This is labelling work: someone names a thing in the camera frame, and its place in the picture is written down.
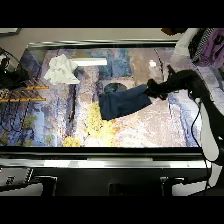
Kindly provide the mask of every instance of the black cable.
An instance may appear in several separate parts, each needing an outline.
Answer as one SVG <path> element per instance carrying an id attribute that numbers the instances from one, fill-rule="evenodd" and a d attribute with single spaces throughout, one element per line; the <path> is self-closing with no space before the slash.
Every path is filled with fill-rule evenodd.
<path id="1" fill-rule="evenodd" d="M 197 139 L 194 136 L 193 127 L 194 127 L 194 124 L 195 124 L 196 120 L 198 119 L 198 116 L 199 116 L 200 112 L 201 112 L 201 101 L 199 102 L 199 105 L 198 105 L 198 113 L 197 113 L 197 116 L 195 117 L 195 119 L 194 119 L 194 121 L 193 121 L 193 123 L 191 125 L 191 135 L 192 135 L 192 137 L 193 137 L 193 139 L 196 142 L 196 144 L 197 144 L 198 147 L 201 147 L 201 146 L 199 145 Z M 209 173 L 209 169 L 208 169 L 208 165 L 207 165 L 207 162 L 206 162 L 206 157 L 204 155 L 203 149 L 202 149 L 202 156 L 203 156 L 203 159 L 204 159 L 204 162 L 205 162 L 206 172 L 207 172 L 207 180 L 206 180 L 205 189 L 204 189 L 204 193 L 203 193 L 203 196 L 205 196 L 207 187 L 210 186 L 209 185 L 209 178 L 210 178 L 211 174 Z"/>

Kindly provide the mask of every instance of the screen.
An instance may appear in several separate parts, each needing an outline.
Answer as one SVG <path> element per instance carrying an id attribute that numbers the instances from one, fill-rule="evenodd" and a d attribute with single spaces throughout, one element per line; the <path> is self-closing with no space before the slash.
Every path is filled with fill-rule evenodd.
<path id="1" fill-rule="evenodd" d="M 26 50 L 21 64 L 37 81 L 31 78 L 27 85 L 40 86 L 38 93 L 30 89 L 26 94 L 38 95 L 33 95 L 35 99 L 28 102 L 0 104 L 1 144 L 26 147 L 196 147 L 191 125 L 198 107 L 189 99 L 186 90 L 170 93 L 166 100 L 150 98 L 151 105 L 110 121 L 102 120 L 100 114 L 99 94 L 126 91 L 147 84 L 149 79 L 164 82 L 169 75 L 168 65 L 176 72 L 197 70 L 189 58 L 173 56 L 173 51 L 174 48 L 158 47 Z M 73 73 L 78 84 L 61 83 L 61 75 L 49 80 L 44 78 L 51 59 L 62 54 L 79 64 Z M 95 58 L 95 62 L 88 61 L 91 58 Z M 200 130 L 199 116 L 193 128 L 199 143 Z"/>

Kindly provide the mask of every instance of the crumpled white cloth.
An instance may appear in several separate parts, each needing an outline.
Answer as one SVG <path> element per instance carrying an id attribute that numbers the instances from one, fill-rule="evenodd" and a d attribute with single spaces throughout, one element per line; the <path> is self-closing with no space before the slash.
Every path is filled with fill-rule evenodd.
<path id="1" fill-rule="evenodd" d="M 188 28 L 183 36 L 176 43 L 174 54 L 190 57 L 188 46 L 192 38 L 197 34 L 199 28 Z"/>
<path id="2" fill-rule="evenodd" d="M 50 79 L 51 84 L 79 84 L 80 81 L 72 73 L 77 67 L 77 63 L 68 59 L 64 54 L 54 57 L 49 62 L 50 69 L 45 74 L 46 80 Z"/>

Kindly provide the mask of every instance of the robotic arm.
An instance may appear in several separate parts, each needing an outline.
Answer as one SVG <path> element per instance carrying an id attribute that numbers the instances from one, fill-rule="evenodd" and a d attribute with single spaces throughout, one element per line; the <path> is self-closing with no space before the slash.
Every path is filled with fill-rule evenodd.
<path id="1" fill-rule="evenodd" d="M 192 100 L 199 99 L 199 110 L 202 118 L 201 143 L 206 160 L 211 162 L 212 172 L 209 186 L 216 185 L 224 165 L 224 115 L 217 109 L 210 97 L 205 82 L 193 70 L 175 72 L 169 65 L 169 76 L 166 82 L 157 84 L 153 79 L 147 83 L 146 94 L 165 100 L 168 93 L 185 89 Z M 189 184 L 176 184 L 172 187 L 173 195 L 190 195 L 203 191 L 207 181 Z"/>

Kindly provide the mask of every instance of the purple fabric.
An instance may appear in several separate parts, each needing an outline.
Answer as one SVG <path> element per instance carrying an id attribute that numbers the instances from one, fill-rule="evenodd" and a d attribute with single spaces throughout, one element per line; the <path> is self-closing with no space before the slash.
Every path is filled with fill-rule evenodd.
<path id="1" fill-rule="evenodd" d="M 220 68 L 224 64 L 224 28 L 214 29 L 196 64 L 202 67 L 213 65 L 215 68 Z"/>

